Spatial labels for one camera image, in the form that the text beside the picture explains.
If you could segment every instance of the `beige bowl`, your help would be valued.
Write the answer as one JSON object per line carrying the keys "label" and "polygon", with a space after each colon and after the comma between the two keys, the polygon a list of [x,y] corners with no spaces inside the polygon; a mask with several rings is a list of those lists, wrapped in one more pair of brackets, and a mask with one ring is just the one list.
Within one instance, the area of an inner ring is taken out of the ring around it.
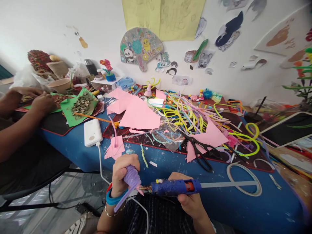
{"label": "beige bowl", "polygon": [[66,89],[69,88],[70,81],[71,80],[69,78],[60,79],[60,80],[56,80],[56,81],[51,82],[48,86],[60,94],[67,94]]}

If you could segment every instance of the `blue glue gun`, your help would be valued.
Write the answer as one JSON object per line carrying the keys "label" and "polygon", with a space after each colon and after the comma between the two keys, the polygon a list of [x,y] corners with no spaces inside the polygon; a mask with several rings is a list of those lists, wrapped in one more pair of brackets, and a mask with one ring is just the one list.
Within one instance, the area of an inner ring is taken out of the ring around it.
{"label": "blue glue gun", "polygon": [[145,190],[152,195],[176,197],[179,194],[199,193],[202,187],[198,180],[162,180],[158,179],[149,186],[143,186],[140,190]]}

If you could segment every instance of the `bracelet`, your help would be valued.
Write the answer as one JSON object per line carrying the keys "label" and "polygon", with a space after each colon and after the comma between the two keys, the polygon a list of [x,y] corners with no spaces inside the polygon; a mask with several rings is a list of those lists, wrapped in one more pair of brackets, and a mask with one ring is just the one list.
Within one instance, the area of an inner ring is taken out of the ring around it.
{"label": "bracelet", "polygon": [[113,214],[113,215],[110,215],[108,212],[107,212],[107,210],[106,210],[106,205],[107,205],[107,203],[105,204],[105,212],[106,212],[106,215],[108,216],[108,217],[114,217],[114,216],[116,216],[120,211],[122,211],[125,207],[126,207],[126,203],[124,204],[124,206],[123,206],[123,208],[121,208],[119,211],[117,211],[117,213],[115,213],[115,214]]}
{"label": "bracelet", "polygon": [[110,206],[113,206],[113,205],[117,205],[118,202],[120,202],[120,200],[123,198],[123,196],[128,192],[128,189],[125,192],[123,192],[122,195],[120,195],[119,197],[116,197],[116,198],[112,198],[110,196],[111,191],[112,191],[112,188],[106,194],[106,203],[109,204]]}

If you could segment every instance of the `silver bangle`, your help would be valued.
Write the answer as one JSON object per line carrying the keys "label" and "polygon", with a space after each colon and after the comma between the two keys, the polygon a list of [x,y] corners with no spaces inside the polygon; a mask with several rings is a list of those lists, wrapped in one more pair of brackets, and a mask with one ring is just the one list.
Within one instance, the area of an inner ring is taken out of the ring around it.
{"label": "silver bangle", "polygon": [[116,216],[120,211],[122,211],[125,207],[126,207],[126,203],[124,204],[124,206],[123,206],[123,208],[121,208],[119,211],[117,211],[117,213],[115,213],[114,215],[110,215],[108,212],[107,212],[107,210],[106,210],[106,205],[107,205],[107,203],[105,204],[105,212],[106,212],[106,215],[108,216],[108,217],[114,217],[114,216]]}

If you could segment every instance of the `charging cable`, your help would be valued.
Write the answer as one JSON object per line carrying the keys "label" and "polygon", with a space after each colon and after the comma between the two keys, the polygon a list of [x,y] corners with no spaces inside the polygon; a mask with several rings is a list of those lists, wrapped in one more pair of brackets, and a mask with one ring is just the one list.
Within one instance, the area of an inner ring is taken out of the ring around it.
{"label": "charging cable", "polygon": [[[103,179],[106,183],[108,183],[108,185],[110,185],[111,183],[108,182],[108,180],[105,179],[104,176],[103,176],[103,174],[102,174],[102,159],[101,159],[101,148],[100,148],[101,142],[98,141],[95,145],[98,147],[98,154],[99,154],[99,157],[100,157],[100,174],[101,174],[101,177],[102,177],[102,179]],[[135,201],[140,207],[142,207],[142,209],[145,211],[145,213],[146,213],[146,223],[147,223],[145,234],[148,234],[148,232],[149,232],[149,213],[147,212],[147,210],[145,209],[145,207],[144,207],[143,205],[141,205],[141,203],[139,203],[139,202],[138,202],[137,200],[135,200],[133,197],[130,197],[130,196],[129,196],[129,198],[132,199],[132,200],[134,200],[134,201]]]}

